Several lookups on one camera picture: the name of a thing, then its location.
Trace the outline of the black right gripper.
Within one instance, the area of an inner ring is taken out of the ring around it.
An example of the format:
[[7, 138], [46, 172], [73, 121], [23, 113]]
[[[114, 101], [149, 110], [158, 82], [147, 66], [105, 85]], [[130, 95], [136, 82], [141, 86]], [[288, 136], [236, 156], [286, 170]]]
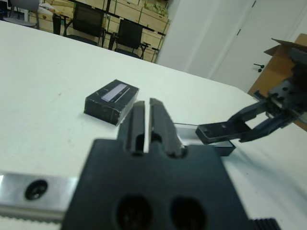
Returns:
[[249, 105], [228, 119], [228, 122], [247, 122], [266, 112], [270, 117], [240, 138], [240, 142], [249, 142], [283, 128], [294, 120], [307, 119], [307, 66], [295, 64], [292, 75], [277, 86], [268, 90], [267, 95], [254, 92], [254, 97], [261, 100]]

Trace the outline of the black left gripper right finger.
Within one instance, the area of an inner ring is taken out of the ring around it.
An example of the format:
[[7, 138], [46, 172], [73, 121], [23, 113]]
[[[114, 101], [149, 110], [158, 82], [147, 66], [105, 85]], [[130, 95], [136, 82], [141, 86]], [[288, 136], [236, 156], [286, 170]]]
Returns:
[[250, 221], [214, 146], [183, 147], [150, 100], [149, 199], [156, 230], [249, 230]]

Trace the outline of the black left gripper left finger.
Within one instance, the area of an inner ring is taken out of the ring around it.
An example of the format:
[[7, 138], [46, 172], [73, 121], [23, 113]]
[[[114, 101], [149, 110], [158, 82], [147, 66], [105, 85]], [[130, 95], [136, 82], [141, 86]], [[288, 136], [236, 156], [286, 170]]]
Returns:
[[135, 191], [144, 171], [145, 105], [136, 102], [116, 140], [93, 142], [61, 228], [63, 230], [146, 230], [152, 212]]

